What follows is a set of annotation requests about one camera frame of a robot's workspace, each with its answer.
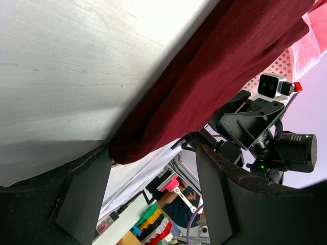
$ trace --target camera lens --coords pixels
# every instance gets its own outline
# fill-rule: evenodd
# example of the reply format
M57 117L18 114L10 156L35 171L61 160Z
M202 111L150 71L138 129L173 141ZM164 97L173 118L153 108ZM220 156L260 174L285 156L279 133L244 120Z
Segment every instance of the camera lens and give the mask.
M317 138L314 134L283 133L276 150L289 170L310 173L317 161Z
M276 151L274 149L274 137L271 132L266 130L249 150L257 159L274 159Z

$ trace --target blue shirt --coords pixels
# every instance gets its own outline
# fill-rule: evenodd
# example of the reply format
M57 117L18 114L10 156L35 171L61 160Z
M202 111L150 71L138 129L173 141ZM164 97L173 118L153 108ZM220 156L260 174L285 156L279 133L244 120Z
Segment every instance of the blue shirt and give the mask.
M190 187L186 188L183 192L184 196L196 208L200 202L200 196ZM192 217L192 212L182 198L177 197L171 204L164 206L163 211L180 227L187 228ZM200 215L197 214L192 222L191 227L198 226L197 221Z
M167 190L160 192L156 188L161 184L159 177L154 178L146 189L153 195L158 201ZM199 206L200 196L190 187L186 188L183 192L184 196L190 201L190 203L196 208ZM171 204L167 204L162 210L180 227L187 228L192 217L192 212L186 203L177 197ZM200 215L197 214L191 227L197 226L197 221Z

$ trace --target green block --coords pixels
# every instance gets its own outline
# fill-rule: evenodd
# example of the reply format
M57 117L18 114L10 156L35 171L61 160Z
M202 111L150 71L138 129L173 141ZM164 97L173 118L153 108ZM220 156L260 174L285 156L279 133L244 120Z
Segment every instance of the green block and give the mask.
M157 205L152 205L149 210L142 215L142 217L138 220L138 222L135 224L135 226L140 227L145 221L147 221L153 214L154 212L158 209Z

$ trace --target red button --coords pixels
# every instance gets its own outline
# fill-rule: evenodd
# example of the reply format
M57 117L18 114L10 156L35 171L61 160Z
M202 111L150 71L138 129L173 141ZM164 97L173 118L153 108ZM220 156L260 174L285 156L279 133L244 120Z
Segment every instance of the red button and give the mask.
M295 82L294 86L295 86L294 92L301 92L303 90L303 88L299 82Z

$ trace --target person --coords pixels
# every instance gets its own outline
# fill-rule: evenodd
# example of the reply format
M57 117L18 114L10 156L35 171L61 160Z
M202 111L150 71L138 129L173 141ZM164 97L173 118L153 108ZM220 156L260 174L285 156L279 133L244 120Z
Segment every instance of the person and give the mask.
M184 196L190 201L190 203L196 208L199 206L200 196L183 180L179 180L179 189ZM187 228L192 217L192 212L186 203L174 192L167 190L160 192L157 187L161 184L159 177L156 177L146 189L157 200L157 205L161 208L171 220L178 226ZM191 227L197 226L197 221L200 218L200 214L197 214Z

